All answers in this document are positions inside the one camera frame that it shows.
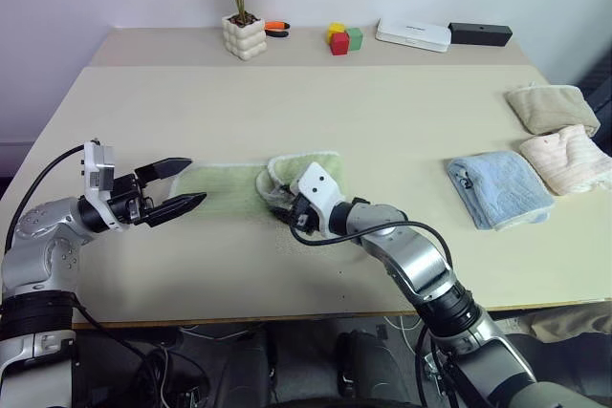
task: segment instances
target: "green block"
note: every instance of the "green block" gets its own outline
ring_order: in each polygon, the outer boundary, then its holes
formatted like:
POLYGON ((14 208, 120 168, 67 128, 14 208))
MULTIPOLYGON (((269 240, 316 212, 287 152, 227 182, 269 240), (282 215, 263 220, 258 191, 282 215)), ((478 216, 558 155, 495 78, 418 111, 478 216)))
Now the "green block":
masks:
POLYGON ((361 42, 363 41, 363 32, 360 28, 349 28, 345 31, 348 33, 351 41, 349 42, 348 51, 353 52, 361 48, 361 42))

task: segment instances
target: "scissors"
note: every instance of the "scissors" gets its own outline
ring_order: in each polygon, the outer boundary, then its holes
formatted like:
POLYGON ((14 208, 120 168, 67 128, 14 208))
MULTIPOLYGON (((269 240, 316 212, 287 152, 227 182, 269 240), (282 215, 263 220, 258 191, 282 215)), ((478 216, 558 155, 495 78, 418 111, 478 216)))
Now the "scissors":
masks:
POLYGON ((286 37, 289 35, 287 29, 290 27, 289 23, 283 21, 267 21, 264 31, 270 37, 286 37))

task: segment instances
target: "black box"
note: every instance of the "black box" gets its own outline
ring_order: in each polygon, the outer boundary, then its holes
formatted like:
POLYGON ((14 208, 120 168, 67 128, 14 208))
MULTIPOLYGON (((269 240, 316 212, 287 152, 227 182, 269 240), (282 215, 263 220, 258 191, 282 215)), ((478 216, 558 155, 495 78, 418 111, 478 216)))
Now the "black box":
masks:
POLYGON ((508 26, 493 24, 450 23, 450 43, 503 47, 513 36, 508 26))

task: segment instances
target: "white box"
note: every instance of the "white box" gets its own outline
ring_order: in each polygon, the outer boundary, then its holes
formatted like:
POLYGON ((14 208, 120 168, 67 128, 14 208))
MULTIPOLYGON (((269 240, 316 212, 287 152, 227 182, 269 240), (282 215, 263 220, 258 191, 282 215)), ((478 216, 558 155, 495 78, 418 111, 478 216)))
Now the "white box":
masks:
POLYGON ((442 26, 416 21, 381 18, 376 38, 408 47, 445 52, 450 45, 450 30, 442 26))

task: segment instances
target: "yellow block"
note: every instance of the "yellow block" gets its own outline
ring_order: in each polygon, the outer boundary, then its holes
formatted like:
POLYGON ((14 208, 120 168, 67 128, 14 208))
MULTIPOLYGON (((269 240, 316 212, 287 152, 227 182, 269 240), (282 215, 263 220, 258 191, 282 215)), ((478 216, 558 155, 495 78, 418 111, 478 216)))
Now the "yellow block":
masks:
POLYGON ((344 32, 346 28, 344 27, 344 25, 342 23, 332 23, 329 25, 329 28, 327 28, 327 43, 329 44, 329 42, 332 40, 332 35, 337 33, 337 32, 344 32))

